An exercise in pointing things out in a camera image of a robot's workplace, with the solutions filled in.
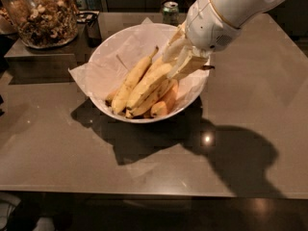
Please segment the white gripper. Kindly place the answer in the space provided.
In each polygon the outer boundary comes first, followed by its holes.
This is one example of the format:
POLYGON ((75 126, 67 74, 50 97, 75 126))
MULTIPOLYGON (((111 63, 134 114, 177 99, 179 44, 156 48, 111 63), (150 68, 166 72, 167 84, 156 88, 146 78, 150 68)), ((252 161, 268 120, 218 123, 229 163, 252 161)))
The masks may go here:
POLYGON ((181 80, 201 69, 209 60, 207 51, 224 50, 240 33, 223 20, 211 0, 196 0, 163 52, 164 63, 176 61, 167 78, 181 80))

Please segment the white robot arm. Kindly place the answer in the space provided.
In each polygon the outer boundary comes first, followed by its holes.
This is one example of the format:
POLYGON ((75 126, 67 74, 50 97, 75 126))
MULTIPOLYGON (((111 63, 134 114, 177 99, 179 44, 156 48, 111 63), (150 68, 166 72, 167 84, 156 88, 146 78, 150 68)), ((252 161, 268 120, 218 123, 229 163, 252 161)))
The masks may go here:
POLYGON ((286 0, 196 0, 181 25, 182 37, 173 40, 163 56, 178 58, 169 79, 182 79, 206 63, 209 56, 224 50, 255 15, 267 12, 286 0))

